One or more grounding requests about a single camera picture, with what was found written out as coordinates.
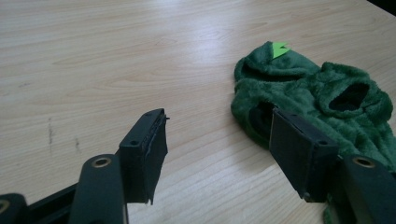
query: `green plush fabric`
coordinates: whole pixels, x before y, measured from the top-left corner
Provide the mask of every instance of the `green plush fabric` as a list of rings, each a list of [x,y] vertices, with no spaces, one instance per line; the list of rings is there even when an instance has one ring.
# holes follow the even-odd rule
[[[340,156],[361,154],[396,171],[396,138],[387,124],[393,106],[366,72],[336,63],[320,68],[293,50],[273,59],[267,42],[237,63],[234,77],[233,115],[262,147],[268,148],[276,106],[326,133]]]

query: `light green triangle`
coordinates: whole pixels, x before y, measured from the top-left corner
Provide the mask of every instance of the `light green triangle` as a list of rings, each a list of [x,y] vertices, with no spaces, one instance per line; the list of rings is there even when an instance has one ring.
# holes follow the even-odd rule
[[[288,52],[290,49],[285,48],[285,45],[287,45],[287,42],[274,42],[273,43],[273,59],[285,54]]]

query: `light wood surface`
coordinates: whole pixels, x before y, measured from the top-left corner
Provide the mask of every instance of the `light wood surface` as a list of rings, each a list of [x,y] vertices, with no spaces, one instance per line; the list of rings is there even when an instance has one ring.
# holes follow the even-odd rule
[[[33,203],[76,183],[163,107],[169,154],[131,223],[321,223],[324,204],[301,200],[233,119],[233,68],[286,41],[366,70],[396,102],[395,36],[364,0],[0,0],[0,194]]]

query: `dark green fuzzy garment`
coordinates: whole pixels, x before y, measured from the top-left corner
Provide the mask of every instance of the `dark green fuzzy garment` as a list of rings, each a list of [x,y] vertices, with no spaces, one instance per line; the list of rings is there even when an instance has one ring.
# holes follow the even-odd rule
[[[268,148],[276,106],[326,133],[338,143],[340,156],[361,154],[396,171],[396,138],[387,124],[393,106],[366,72],[336,63],[320,68],[293,50],[273,56],[273,43],[267,42],[234,70],[231,108],[249,137]]]

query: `green plush toy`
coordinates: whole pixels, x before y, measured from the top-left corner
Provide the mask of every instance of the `green plush toy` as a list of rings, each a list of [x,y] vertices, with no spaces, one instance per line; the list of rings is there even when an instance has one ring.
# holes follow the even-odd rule
[[[338,143],[341,157],[361,154],[395,172],[388,95],[358,68],[336,63],[320,68],[284,45],[267,42],[235,67],[232,112],[248,136],[268,148],[275,106],[326,133]]]

